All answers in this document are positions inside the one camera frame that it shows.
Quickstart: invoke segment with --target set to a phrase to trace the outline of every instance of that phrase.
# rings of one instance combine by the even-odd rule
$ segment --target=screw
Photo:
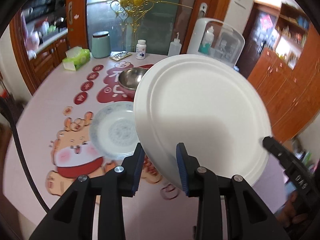
[[[205,167],[198,167],[197,168],[197,171],[199,172],[199,173],[206,173],[207,172],[207,169],[205,168]]]
[[[240,176],[240,175],[236,175],[236,176],[234,176],[233,178],[235,179],[236,182],[241,182],[241,181],[243,181],[243,178],[242,178],[242,176]]]
[[[115,167],[115,172],[121,173],[122,171],[124,171],[124,167],[122,167],[122,166],[116,166]]]
[[[78,180],[81,181],[81,182],[84,182],[84,181],[87,180],[87,178],[88,178],[87,175],[80,175],[80,176],[78,177]]]

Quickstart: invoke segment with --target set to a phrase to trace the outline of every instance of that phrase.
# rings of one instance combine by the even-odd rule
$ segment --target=bowl
[[[129,97],[134,98],[139,82],[147,69],[141,67],[128,68],[119,75],[120,89]]]

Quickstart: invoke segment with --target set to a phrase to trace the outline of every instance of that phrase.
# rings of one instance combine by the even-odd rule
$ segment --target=paper plate
[[[94,116],[89,136],[95,148],[112,160],[132,155],[139,142],[134,126],[133,103],[107,103]]]
[[[177,55],[156,63],[137,88],[133,112],[137,134],[158,171],[181,188],[176,145],[216,175],[242,175],[253,185],[268,153],[266,108],[250,83],[229,66],[200,55]]]

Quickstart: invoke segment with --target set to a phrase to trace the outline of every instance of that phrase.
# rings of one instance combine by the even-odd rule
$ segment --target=glass door
[[[167,55],[179,32],[183,44],[195,0],[86,0],[87,40],[109,31],[112,51],[134,51],[138,39],[147,52]]]

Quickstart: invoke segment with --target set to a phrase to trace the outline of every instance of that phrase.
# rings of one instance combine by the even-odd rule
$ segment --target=white pill bottle
[[[144,59],[146,57],[146,41],[145,40],[138,40],[138,44],[136,47],[136,58],[137,59]]]

